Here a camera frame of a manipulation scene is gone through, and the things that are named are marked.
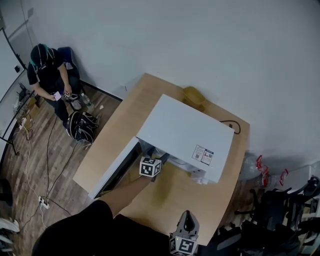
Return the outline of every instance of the electrical outlet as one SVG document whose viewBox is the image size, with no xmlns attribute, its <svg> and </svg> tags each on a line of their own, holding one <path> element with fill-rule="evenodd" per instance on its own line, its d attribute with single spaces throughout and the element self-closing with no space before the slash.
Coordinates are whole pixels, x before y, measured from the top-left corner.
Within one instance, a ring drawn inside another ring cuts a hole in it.
<svg viewBox="0 0 320 256">
<path fill-rule="evenodd" d="M 39 202 L 44 208 L 49 209 L 49 203 L 45 202 L 45 198 L 44 197 L 39 196 Z"/>
</svg>

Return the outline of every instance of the black cap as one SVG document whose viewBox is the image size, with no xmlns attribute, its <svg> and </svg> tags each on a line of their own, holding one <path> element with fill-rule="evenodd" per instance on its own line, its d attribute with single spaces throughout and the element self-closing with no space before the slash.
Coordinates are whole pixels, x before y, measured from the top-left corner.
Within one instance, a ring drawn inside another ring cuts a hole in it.
<svg viewBox="0 0 320 256">
<path fill-rule="evenodd" d="M 38 45 L 33 47 L 30 57 L 36 66 L 40 67 L 41 64 L 44 65 L 47 61 L 47 50 L 45 45 L 42 43 L 39 43 Z"/>
</svg>

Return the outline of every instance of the bag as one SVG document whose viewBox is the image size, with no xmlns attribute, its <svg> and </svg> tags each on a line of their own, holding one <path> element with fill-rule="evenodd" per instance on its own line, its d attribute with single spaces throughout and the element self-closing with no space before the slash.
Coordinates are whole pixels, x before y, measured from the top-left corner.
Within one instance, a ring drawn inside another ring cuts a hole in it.
<svg viewBox="0 0 320 256">
<path fill-rule="evenodd" d="M 66 131 L 72 139 L 90 144 L 94 142 L 94 132 L 97 127 L 97 118 L 87 112 L 73 112 L 66 123 Z"/>
</svg>

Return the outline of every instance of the white cable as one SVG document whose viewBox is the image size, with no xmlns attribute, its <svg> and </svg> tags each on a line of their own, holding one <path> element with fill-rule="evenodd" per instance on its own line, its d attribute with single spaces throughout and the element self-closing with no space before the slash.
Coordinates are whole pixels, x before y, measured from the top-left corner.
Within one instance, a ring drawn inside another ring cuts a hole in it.
<svg viewBox="0 0 320 256">
<path fill-rule="evenodd" d="M 42 224 L 44 225 L 45 228 L 47 228 L 47 226 L 46 226 L 45 223 L 44 223 L 44 212 L 42 211 L 42 204 L 41 204 L 41 206 L 40 206 L 40 211 L 41 211 L 41 213 L 42 213 L 42 217 L 41 217 L 41 219 L 42 219 Z"/>
<path fill-rule="evenodd" d="M 28 131 L 27 131 L 27 129 L 26 129 L 26 127 L 25 126 L 23 126 L 23 128 L 25 129 L 25 131 L 26 131 L 26 136 L 27 136 L 27 138 L 28 138 L 28 142 L 29 142 L 29 154 L 28 154 L 28 161 L 26 162 L 26 166 L 25 166 L 25 175 L 26 175 L 26 180 L 28 181 L 28 184 L 29 184 L 29 187 L 30 187 L 30 189 L 32 189 L 33 190 L 33 192 L 36 194 L 36 198 L 37 199 L 39 199 L 39 195 L 38 195 L 38 193 L 31 187 L 31 185 L 30 185 L 30 182 L 29 182 L 29 178 L 28 178 L 28 163 L 29 163 L 29 158 L 30 158 L 30 153 L 31 153 L 31 142 L 30 142 L 30 139 L 29 139 L 29 133 L 28 133 Z"/>
<path fill-rule="evenodd" d="M 84 145 L 82 148 L 83 148 L 84 150 L 87 150 L 91 145 L 92 145 L 92 143 L 89 143 L 89 144 L 87 144 L 87 145 Z"/>
</svg>

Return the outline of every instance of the hand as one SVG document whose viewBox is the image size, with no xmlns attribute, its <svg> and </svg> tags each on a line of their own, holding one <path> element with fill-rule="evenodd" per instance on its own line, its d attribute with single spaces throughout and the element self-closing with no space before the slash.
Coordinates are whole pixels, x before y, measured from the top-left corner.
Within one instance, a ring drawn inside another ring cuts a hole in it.
<svg viewBox="0 0 320 256">
<path fill-rule="evenodd" d="M 50 95 L 49 98 L 48 98 L 48 100 L 53 101 L 53 102 L 56 102 L 56 98 L 55 98 L 54 95 Z"/>
<path fill-rule="evenodd" d="M 70 95 L 72 94 L 72 89 L 70 84 L 64 86 L 64 93 L 68 92 Z"/>
</svg>

